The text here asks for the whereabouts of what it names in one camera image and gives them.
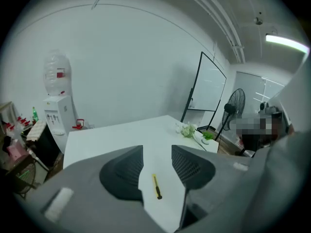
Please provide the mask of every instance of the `water bottle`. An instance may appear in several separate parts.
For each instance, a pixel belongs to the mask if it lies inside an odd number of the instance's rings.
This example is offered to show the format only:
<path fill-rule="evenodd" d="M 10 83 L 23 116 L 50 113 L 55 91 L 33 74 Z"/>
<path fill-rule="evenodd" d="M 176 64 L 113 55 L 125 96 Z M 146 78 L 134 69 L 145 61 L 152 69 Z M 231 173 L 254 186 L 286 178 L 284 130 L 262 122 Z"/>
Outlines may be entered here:
<path fill-rule="evenodd" d="M 44 60 L 44 85 L 50 96 L 71 95 L 71 67 L 60 50 L 52 50 Z"/>

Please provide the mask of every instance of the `black fan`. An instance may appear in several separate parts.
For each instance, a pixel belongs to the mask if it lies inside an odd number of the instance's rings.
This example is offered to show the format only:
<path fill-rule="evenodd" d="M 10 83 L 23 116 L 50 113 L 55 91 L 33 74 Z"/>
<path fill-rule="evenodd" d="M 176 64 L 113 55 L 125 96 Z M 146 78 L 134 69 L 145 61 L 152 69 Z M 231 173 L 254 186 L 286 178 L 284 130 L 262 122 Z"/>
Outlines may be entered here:
<path fill-rule="evenodd" d="M 225 111 L 222 120 L 222 128 L 219 130 L 218 135 L 215 138 L 215 141 L 219 137 L 222 130 L 230 130 L 229 123 L 231 120 L 240 117 L 243 113 L 245 106 L 245 93 L 242 89 L 235 90 L 231 97 L 228 100 L 228 103 L 225 104 Z"/>

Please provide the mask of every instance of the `desk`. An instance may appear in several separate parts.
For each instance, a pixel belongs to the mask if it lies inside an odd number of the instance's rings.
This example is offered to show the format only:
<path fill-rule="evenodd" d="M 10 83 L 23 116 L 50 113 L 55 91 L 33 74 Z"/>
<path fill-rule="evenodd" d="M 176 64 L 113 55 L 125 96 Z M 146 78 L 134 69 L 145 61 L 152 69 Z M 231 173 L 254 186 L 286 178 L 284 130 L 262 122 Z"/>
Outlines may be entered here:
<path fill-rule="evenodd" d="M 70 132 L 64 157 L 64 168 L 72 163 L 111 151 L 143 145 L 144 167 L 138 187 L 142 191 L 144 209 L 165 231 L 174 232 L 180 222 L 185 188 L 172 166 L 172 145 L 184 145 L 204 151 L 193 139 L 176 133 L 179 121 L 161 116 L 131 123 Z M 199 141 L 202 134 L 195 132 Z M 204 148 L 217 153 L 214 140 Z M 163 199 L 158 200 L 152 174 L 156 174 Z"/>

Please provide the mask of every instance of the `ceiling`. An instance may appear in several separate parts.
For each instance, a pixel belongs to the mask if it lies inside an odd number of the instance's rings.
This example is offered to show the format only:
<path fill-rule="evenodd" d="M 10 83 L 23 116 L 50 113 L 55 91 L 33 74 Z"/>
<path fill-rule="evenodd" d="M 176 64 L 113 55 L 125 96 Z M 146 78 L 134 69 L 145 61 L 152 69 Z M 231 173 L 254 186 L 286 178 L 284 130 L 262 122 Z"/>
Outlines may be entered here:
<path fill-rule="evenodd" d="M 286 46 L 265 42 L 267 33 L 288 37 L 308 45 L 297 18 L 281 0 L 217 0 L 238 32 L 246 62 L 269 64 L 294 73 L 303 53 Z M 255 18 L 262 20 L 256 25 Z M 230 62 L 236 62 L 234 56 Z"/>

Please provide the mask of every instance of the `small potted plant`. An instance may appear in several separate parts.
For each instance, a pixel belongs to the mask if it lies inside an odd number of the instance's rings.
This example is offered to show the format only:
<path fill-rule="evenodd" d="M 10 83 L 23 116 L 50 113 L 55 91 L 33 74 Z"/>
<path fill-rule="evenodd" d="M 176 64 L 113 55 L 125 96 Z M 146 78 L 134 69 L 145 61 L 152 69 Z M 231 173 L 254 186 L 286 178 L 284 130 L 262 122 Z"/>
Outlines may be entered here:
<path fill-rule="evenodd" d="M 207 131 L 203 132 L 203 139 L 202 139 L 202 142 L 206 145 L 209 144 L 209 140 L 213 139 L 213 134 L 212 133 L 209 133 Z"/>

